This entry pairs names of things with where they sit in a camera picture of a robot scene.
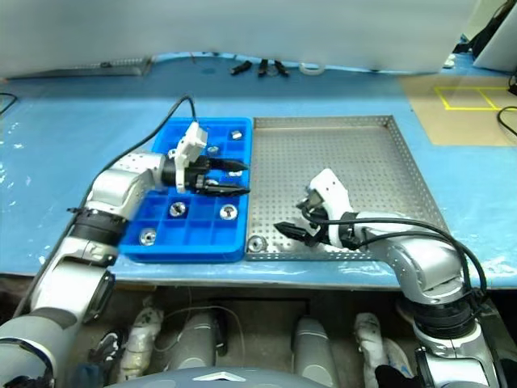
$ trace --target black wire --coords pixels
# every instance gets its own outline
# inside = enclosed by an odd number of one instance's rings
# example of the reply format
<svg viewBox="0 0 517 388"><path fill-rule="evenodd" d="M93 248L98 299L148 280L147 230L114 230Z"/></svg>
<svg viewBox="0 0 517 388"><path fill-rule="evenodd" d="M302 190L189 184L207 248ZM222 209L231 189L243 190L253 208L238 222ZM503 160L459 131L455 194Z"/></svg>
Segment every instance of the black wire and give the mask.
<svg viewBox="0 0 517 388"><path fill-rule="evenodd" d="M372 237L368 240L362 241L357 245L357 249L361 247L365 247L368 244L377 243L381 240L386 240L387 238L396 238L396 237L424 237L424 238L433 238L435 240L442 241L444 243L449 243L450 241L445 238L444 236L441 236L436 233L431 232L423 232L423 231L406 231L406 232L393 232L393 233L386 233L381 234L379 236ZM463 243L456 240L458 245L461 247L463 252L470 258L470 261L472 261L474 267L476 268L476 272L479 275L479 284L480 284L480 290L483 294L486 294L487 290L487 283L486 283L486 276L485 272L483 271L483 267L481 266L481 263L479 262L479 259L474 255L474 253L468 249Z"/></svg>
<svg viewBox="0 0 517 388"><path fill-rule="evenodd" d="M412 225L419 226L424 229L432 230L437 234L441 234L447 241L454 247L456 253L458 254L458 258L461 262L461 269L463 270L463 277L465 286L468 290L472 289L472 284L470 282L470 272L469 272L469 264L467 258L465 257L465 252L461 247L460 243L456 241L449 233L440 228L429 224L424 221L410 220L407 218L356 218L355 220L325 220L322 218L315 218L310 215L310 213L306 209L301 210L301 214L304 218L310 222L319 225L355 225L355 224L403 224L403 225Z"/></svg>
<svg viewBox="0 0 517 388"><path fill-rule="evenodd" d="M4 112L7 111L10 107L13 106L13 104L18 101L18 97L16 95L13 95L12 93L0 93L0 95L6 95L7 97L11 97L11 101L0 111L0 116L3 115Z"/></svg>
<svg viewBox="0 0 517 388"><path fill-rule="evenodd" d="M136 150L138 147L144 145L147 141L151 140L153 137L156 136L156 134L158 132L160 132L160 130L163 128L163 126L166 124L166 122L170 119L170 117L172 115L174 115L174 113L178 110L179 106L184 102L184 101L188 101L189 104L191 105L191 114L192 114L192 119L194 121L197 121L197 115L195 113L195 107L194 107L194 100L192 99L192 97L190 97L189 95L184 95L181 99L179 99L178 101L176 101L174 103L174 105L170 108L169 112L166 114L166 116L163 118L163 120L160 122L160 124L158 124L158 126L154 129L153 132L151 132L149 135L147 135L146 137L144 137L142 140L140 140L138 143L136 143L135 145L132 145L131 147L129 147L128 149L126 149L124 152L118 154L117 156L115 156L111 161L109 161L102 169L101 171L95 176L95 178L91 181L90 183L90 186L88 186L88 189L86 190L85 194L84 194L84 197L82 198L81 200L81 204L78 206L79 208L82 208L84 206L84 204L86 203L86 200L88 198L88 195L90 194L90 191L91 191L91 188L93 187L93 184L94 184L94 181L99 177L99 175L101 175L105 170L107 170L108 168L110 168L111 166L113 166L120 158L122 158L123 156L125 156L126 154L129 154L130 152L133 152L134 150ZM63 239L65 239L65 237L68 235L68 233L70 232L70 229L72 228L72 226L74 225L75 223L75 218L76 218L77 214L74 213L74 215L70 218L68 224L66 224L66 227L65 229L63 230L63 233L61 233L61 235L59 236L59 239L57 240L57 243L56 245L54 246L54 248L52 249L52 251L48 254L47 256L47 259L44 261L44 263L41 265L40 267L40 270L36 273L36 275L34 276L34 279L32 279L32 282L31 284L29 285L29 287L27 288L27 292L25 293L25 295L23 296L22 300L19 302L19 304L16 306L16 310L15 312L13 313L13 318L16 318L18 316L20 316L23 311L25 310L25 307L27 305L27 302L29 301L32 293L34 292L34 289L36 288L37 284L40 282L40 279L41 277L43 276L44 272L47 270L48 266L50 265L51 261L52 261L52 258L54 257L54 255L57 253L57 250L59 249L59 246L61 245L61 243L63 242Z"/></svg>
<svg viewBox="0 0 517 388"><path fill-rule="evenodd" d="M510 125L508 125L508 123L505 123L505 122L502 120L502 117L501 117L502 113L503 113L504 111L509 110L509 109L515 109L515 110L517 111L517 107L512 107L512 106L510 106L510 107L504 107L503 109L501 109L501 110L498 112L497 120L498 120L498 123L499 123L500 125L502 125L502 126L503 126L504 128L506 128L506 129L508 129L511 133L513 133L513 134L514 134L514 136L517 136L517 129L513 129Z"/></svg>

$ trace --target perforated metal sheet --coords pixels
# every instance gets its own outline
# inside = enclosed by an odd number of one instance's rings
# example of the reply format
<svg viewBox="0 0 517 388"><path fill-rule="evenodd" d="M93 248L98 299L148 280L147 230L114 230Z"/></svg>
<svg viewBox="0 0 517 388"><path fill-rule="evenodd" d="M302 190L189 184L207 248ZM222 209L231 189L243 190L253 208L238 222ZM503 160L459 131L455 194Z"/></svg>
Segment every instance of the perforated metal sheet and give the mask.
<svg viewBox="0 0 517 388"><path fill-rule="evenodd" d="M294 205L327 167L348 189L354 210L397 211L446 228L392 116L256 118L253 147L247 234L263 236L267 249L247 259L369 259L308 248L273 226L300 221Z"/></svg>

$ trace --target white object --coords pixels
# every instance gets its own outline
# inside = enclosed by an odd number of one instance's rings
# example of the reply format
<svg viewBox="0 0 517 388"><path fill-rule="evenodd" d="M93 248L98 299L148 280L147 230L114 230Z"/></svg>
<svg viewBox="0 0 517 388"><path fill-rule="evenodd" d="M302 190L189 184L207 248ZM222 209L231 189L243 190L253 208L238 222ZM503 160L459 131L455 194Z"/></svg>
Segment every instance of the white object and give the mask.
<svg viewBox="0 0 517 388"><path fill-rule="evenodd" d="M326 168L310 181L309 190L315 190L322 198L322 206L329 215L329 220L340 220L344 213L354 211L350 205L348 190L330 168ZM339 238L339 225L329 226L329 240L333 246L343 248Z"/></svg>
<svg viewBox="0 0 517 388"><path fill-rule="evenodd" d="M156 336L162 328L163 311L145 307L135 319L124 355L120 360L117 382L140 377L149 367Z"/></svg>
<svg viewBox="0 0 517 388"><path fill-rule="evenodd" d="M379 319L372 313L357 314L354 330L359 351L364 357L364 388L378 388L375 369L379 365L389 364L380 335Z"/></svg>
<svg viewBox="0 0 517 388"><path fill-rule="evenodd" d="M477 0L0 2L1 77L201 51L435 72L477 5Z"/></svg>
<svg viewBox="0 0 517 388"><path fill-rule="evenodd" d="M443 64L443 67L445 69L452 69L455 65L455 59L456 59L456 55L454 55L454 54L449 55L447 60Z"/></svg>
<svg viewBox="0 0 517 388"><path fill-rule="evenodd" d="M474 61L476 67L492 70L515 71L517 69L517 5L513 7L492 39Z"/></svg>
<svg viewBox="0 0 517 388"><path fill-rule="evenodd" d="M410 361L402 348L390 338L383 338L382 346L388 357L389 365L402 373L404 377L412 378L413 370L411 370Z"/></svg>
<svg viewBox="0 0 517 388"><path fill-rule="evenodd" d="M185 192L185 169L201 155L201 151L207 146L207 140L206 131L200 127L197 121L192 121L185 136L179 141L174 154L178 192Z"/></svg>
<svg viewBox="0 0 517 388"><path fill-rule="evenodd" d="M323 74L323 72L325 71L325 65L318 64L316 65L316 67L307 67L305 63L300 62L300 64L298 65L298 69L302 74L305 75L320 75Z"/></svg>

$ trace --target black tool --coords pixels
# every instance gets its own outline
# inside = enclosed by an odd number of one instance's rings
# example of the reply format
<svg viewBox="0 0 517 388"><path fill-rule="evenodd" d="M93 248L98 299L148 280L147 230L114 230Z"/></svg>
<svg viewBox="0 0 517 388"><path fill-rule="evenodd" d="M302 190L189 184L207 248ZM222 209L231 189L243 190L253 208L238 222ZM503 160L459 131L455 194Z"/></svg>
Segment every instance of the black tool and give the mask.
<svg viewBox="0 0 517 388"><path fill-rule="evenodd" d="M228 172L246 171L248 166L235 159L209 158L199 156L185 170L185 187L204 196L241 196L250 192L249 188L233 183L213 183L206 178L211 170ZM167 186L175 186L176 169L174 159L167 159L163 166L162 181Z"/></svg>
<svg viewBox="0 0 517 388"><path fill-rule="evenodd" d="M267 74L267 59L262 59L260 61L260 65L258 65L257 75L259 78L262 78L266 74Z"/></svg>
<svg viewBox="0 0 517 388"><path fill-rule="evenodd" d="M251 68L251 62L250 61L244 61L240 65L237 65L237 66L233 67L229 71L229 73L231 75L237 75L237 74L240 74L240 73L244 73L245 71L249 70L250 68Z"/></svg>
<svg viewBox="0 0 517 388"><path fill-rule="evenodd" d="M275 68L278 70L278 73L282 76L282 77L288 77L289 76L289 72L287 71L287 69L285 68L284 64L280 61L275 61Z"/></svg>

